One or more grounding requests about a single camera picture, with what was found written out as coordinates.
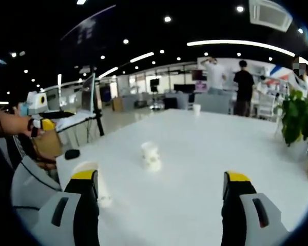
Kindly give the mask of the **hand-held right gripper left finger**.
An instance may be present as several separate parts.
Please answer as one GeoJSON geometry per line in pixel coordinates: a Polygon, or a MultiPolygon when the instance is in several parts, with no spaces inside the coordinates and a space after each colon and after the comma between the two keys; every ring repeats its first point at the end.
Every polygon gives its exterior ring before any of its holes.
{"type": "Polygon", "coordinates": [[[74,174],[65,190],[39,210],[37,240],[41,245],[99,245],[96,173],[74,174]]]}

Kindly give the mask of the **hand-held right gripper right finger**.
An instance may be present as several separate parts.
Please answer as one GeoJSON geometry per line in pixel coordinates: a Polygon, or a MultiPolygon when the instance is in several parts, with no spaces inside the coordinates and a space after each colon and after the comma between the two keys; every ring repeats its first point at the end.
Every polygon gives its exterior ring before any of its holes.
{"type": "Polygon", "coordinates": [[[238,172],[224,172],[221,216],[222,245],[280,245],[289,234],[277,206],[238,172]]]}

